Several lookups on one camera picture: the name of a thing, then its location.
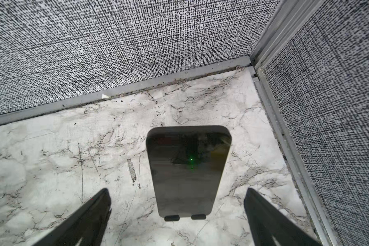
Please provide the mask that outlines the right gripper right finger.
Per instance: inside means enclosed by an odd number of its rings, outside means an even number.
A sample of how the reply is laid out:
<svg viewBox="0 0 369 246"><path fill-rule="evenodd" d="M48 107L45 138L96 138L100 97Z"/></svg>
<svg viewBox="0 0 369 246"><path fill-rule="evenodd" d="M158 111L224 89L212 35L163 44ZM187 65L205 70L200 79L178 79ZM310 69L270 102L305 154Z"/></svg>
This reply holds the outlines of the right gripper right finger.
<svg viewBox="0 0 369 246"><path fill-rule="evenodd" d="M297 227L256 190L247 190L244 207L254 245L319 246L320 243Z"/></svg>

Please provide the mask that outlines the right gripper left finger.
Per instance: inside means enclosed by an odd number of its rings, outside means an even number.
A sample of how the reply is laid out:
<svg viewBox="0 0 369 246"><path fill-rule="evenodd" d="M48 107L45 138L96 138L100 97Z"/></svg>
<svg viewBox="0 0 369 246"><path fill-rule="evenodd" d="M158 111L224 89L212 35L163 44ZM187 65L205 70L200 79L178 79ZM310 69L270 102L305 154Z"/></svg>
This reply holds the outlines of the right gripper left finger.
<svg viewBox="0 0 369 246"><path fill-rule="evenodd" d="M99 246L111 215L111 197L101 189L36 246Z"/></svg>

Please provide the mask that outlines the phone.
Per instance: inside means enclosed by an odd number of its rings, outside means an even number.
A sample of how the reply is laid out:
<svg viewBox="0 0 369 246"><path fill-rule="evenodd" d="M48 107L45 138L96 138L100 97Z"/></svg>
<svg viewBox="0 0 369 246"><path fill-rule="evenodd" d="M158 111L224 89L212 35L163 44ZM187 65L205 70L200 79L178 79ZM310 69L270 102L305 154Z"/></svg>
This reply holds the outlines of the phone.
<svg viewBox="0 0 369 246"><path fill-rule="evenodd" d="M157 127L148 132L146 148L160 217L206 219L231 143L224 126Z"/></svg>

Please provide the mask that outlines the far right purple stand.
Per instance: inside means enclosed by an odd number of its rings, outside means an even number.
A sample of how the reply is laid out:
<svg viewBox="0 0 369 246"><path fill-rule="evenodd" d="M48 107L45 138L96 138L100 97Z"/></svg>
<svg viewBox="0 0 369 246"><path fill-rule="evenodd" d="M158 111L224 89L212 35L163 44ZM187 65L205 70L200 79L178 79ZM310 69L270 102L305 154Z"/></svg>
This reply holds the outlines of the far right purple stand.
<svg viewBox="0 0 369 246"><path fill-rule="evenodd" d="M179 221L181 218L190 218L192 220L205 220L207 216L205 214L195 214L191 216L179 216L179 215L169 215L164 217L164 221L170 222L170 221Z"/></svg>

